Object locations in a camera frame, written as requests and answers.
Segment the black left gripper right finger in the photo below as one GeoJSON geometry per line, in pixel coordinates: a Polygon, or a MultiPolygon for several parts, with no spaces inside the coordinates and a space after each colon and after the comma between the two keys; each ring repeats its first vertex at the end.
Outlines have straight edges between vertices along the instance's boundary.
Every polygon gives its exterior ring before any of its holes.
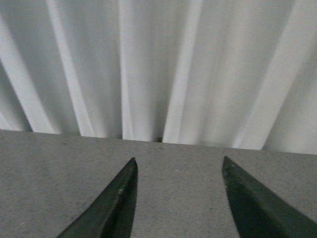
{"type": "Polygon", "coordinates": [[[290,206],[229,157],[222,176],[230,210],[242,238],[315,238],[317,224],[290,206]]]}

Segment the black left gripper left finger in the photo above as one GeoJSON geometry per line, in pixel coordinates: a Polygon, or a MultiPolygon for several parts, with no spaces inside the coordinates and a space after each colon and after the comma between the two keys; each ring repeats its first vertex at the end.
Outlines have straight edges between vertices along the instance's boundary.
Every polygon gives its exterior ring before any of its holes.
{"type": "Polygon", "coordinates": [[[59,238],[129,238],[137,201],[135,158],[121,169],[94,202],[59,238]]]}

